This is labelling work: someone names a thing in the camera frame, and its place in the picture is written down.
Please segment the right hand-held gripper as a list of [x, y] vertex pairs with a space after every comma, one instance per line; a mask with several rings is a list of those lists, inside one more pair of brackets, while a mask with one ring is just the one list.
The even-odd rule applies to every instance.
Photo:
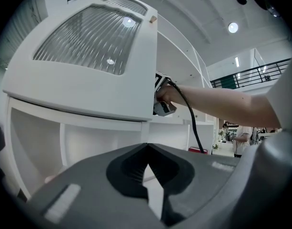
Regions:
[[161, 72], [156, 72], [155, 75], [155, 88], [154, 88], [154, 105], [153, 115], [167, 116], [173, 114], [177, 108], [173, 104], [168, 104], [165, 101], [157, 100], [157, 92], [167, 85], [171, 78]]

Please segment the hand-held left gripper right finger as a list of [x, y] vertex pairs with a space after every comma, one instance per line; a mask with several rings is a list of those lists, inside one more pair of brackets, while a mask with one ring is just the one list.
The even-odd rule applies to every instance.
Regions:
[[225, 185], [239, 163], [238, 158], [206, 155], [149, 144], [148, 165], [154, 173], [160, 221], [174, 226], [201, 210]]

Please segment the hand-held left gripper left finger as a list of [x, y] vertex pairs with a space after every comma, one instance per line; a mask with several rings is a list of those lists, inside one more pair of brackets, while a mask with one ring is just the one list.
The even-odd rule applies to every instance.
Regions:
[[165, 229], [142, 184], [147, 146], [81, 160], [41, 187], [28, 205], [46, 228]]

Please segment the white cabinet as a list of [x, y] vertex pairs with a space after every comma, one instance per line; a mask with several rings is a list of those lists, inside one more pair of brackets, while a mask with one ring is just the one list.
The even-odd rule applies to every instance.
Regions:
[[[209, 88], [206, 66], [190, 42], [158, 14], [156, 72]], [[90, 156], [143, 142], [187, 150], [197, 143], [186, 107], [148, 121], [69, 113], [0, 94], [0, 124], [11, 174], [30, 198], [52, 176]]]

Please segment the person's right forearm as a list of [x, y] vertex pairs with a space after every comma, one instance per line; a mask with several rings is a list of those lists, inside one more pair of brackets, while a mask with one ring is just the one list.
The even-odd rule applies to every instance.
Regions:
[[219, 119], [250, 127], [280, 128], [268, 98], [223, 88], [180, 86], [192, 108]]

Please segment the person's right hand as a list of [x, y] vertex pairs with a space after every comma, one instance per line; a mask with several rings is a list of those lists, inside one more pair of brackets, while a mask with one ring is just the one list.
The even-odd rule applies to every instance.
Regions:
[[170, 85], [165, 85], [161, 87], [156, 93], [156, 98], [158, 101], [164, 101], [168, 104], [176, 103], [185, 105], [185, 101], [180, 93], [173, 86]]

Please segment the red book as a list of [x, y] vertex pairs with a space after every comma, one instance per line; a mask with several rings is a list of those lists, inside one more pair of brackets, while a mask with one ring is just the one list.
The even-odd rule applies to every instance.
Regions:
[[188, 151], [190, 152], [194, 152], [194, 153], [203, 153], [203, 154], [207, 154], [208, 151], [206, 149], [203, 150], [203, 152], [197, 148], [197, 147], [189, 147]]

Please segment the ribbed glass cabinet door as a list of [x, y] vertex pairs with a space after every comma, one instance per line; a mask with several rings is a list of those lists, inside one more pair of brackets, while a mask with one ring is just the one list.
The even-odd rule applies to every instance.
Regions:
[[152, 117], [158, 18], [139, 0], [77, 0], [23, 40], [3, 78], [9, 97], [69, 113]]

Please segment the black balcony railing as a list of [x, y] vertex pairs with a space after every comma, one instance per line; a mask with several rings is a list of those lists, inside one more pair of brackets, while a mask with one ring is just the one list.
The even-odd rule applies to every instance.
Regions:
[[213, 88], [239, 89], [280, 78], [286, 70], [291, 58], [264, 64], [238, 73], [233, 73], [215, 80], [211, 80]]

